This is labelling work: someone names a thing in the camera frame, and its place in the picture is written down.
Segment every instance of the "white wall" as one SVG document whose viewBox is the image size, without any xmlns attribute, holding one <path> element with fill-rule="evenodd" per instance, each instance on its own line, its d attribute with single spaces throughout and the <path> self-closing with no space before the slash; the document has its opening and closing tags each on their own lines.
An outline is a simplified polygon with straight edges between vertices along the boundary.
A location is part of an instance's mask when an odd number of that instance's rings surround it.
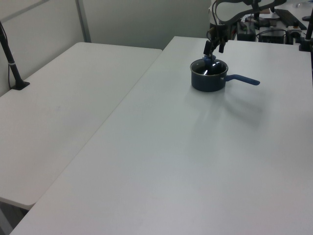
<svg viewBox="0 0 313 235">
<path fill-rule="evenodd" d="M 206 37 L 209 0 L 82 0 L 91 41 L 164 49 L 174 36 Z"/>
<path fill-rule="evenodd" d="M 23 80 L 84 41 L 75 0 L 49 0 L 4 22 L 3 27 Z M 0 96 L 8 90 L 7 60 L 0 47 Z"/>
</svg>

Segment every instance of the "cable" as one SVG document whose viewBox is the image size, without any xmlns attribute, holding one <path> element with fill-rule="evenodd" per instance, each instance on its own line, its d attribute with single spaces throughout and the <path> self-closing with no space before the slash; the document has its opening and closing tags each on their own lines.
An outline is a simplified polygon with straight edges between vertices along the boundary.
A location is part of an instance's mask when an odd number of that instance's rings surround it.
<svg viewBox="0 0 313 235">
<path fill-rule="evenodd" d="M 217 21 L 216 21 L 216 18 L 215 18 L 215 14 L 216 14 L 216 11 L 215 11 L 215 13 L 214 13 L 214 5 L 216 4 L 216 1 L 213 3 L 213 5 L 212 5 L 212 14 L 213 14 L 213 19 L 214 19 L 214 22 L 215 22 L 215 25 L 216 25 L 216 32 L 217 32 L 217 37 L 219 37 L 219 31 L 218 31 L 218 29 L 217 29 Z"/>
<path fill-rule="evenodd" d="M 5 32 L 5 30 L 4 30 L 3 25 L 1 24 L 1 22 L 0 22 L 0 27 L 1 27 L 2 32 L 3 32 L 4 35 L 5 35 L 6 42 L 8 42 L 8 37 L 6 36 L 6 32 Z"/>
<path fill-rule="evenodd" d="M 269 33 L 269 32 L 274 32 L 274 31 L 284 31 L 285 33 L 287 33 L 287 31 L 284 30 L 284 29 L 270 29 L 270 30 L 265 30 L 265 31 L 263 31 L 263 32 L 261 32 L 261 33 L 258 33 L 258 34 L 256 35 L 256 37 L 259 36 L 259 35 L 261 35 L 261 34 Z"/>
<path fill-rule="evenodd" d="M 11 88 L 11 84 L 10 84 L 10 66 L 9 65 L 8 65 L 8 83 L 9 83 L 9 88 L 11 90 L 12 88 Z"/>
<path fill-rule="evenodd" d="M 4 30 L 3 25 L 1 24 L 1 22 L 0 22 L 0 28 L 1 28 L 1 31 L 3 32 L 4 36 L 5 36 L 6 43 L 9 44 L 9 42 L 8 42 L 8 37 L 7 37 L 7 35 L 6 35 L 6 32 L 5 32 L 5 30 Z M 9 83 L 9 88 L 10 88 L 10 90 L 11 90 L 12 88 L 11 88 L 11 84 L 10 84 L 10 65 L 9 65 L 9 64 L 8 64 L 8 83 Z"/>
</svg>

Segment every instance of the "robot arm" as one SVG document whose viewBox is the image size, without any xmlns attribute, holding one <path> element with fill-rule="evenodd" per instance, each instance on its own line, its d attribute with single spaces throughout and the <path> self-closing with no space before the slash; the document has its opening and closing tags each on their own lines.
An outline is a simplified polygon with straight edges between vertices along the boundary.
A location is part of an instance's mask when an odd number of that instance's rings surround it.
<svg viewBox="0 0 313 235">
<path fill-rule="evenodd" d="M 298 3 L 301 0 L 212 0 L 209 8 L 210 30 L 204 54 L 213 59 L 213 51 L 220 46 L 223 53 L 228 41 L 227 26 L 235 23 L 242 16 L 257 13 L 261 10 L 273 8 L 284 3 Z"/>
</svg>

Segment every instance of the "metal frame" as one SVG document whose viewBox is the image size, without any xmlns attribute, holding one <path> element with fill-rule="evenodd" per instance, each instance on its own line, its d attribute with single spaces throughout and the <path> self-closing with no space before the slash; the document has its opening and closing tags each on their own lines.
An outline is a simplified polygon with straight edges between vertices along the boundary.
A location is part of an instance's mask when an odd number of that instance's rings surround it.
<svg viewBox="0 0 313 235">
<path fill-rule="evenodd" d="M 35 3 L 35 4 L 33 4 L 33 5 L 29 6 L 29 7 L 26 7 L 26 8 L 24 8 L 24 9 L 20 10 L 20 11 L 17 11 L 17 12 L 15 12 L 15 13 L 13 13 L 12 15 L 9 15 L 9 16 L 7 16 L 7 17 L 4 17 L 4 18 L 1 20 L 1 22 L 4 23 L 4 22 L 6 22 L 6 21 L 9 21 L 10 19 L 12 19 L 12 18 L 14 18 L 14 17 L 17 17 L 17 16 L 19 16 L 20 14 L 23 14 L 24 12 L 29 11 L 29 10 L 35 8 L 36 6 L 39 6 L 39 5 L 41 5 L 41 4 L 43 4 L 43 3 L 47 2 L 47 1 L 49 1 L 49 0 L 41 0 L 40 2 Z"/>
</svg>

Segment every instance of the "white table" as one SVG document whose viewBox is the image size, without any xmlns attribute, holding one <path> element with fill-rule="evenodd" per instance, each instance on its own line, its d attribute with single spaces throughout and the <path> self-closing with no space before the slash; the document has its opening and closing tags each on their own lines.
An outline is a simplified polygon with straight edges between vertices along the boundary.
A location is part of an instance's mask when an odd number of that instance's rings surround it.
<svg viewBox="0 0 313 235">
<path fill-rule="evenodd" d="M 230 41 L 261 84 L 203 93 L 204 43 L 175 37 L 12 235 L 311 235 L 310 54 Z"/>
<path fill-rule="evenodd" d="M 0 201 L 30 209 L 161 50 L 78 43 L 0 98 Z"/>
</svg>

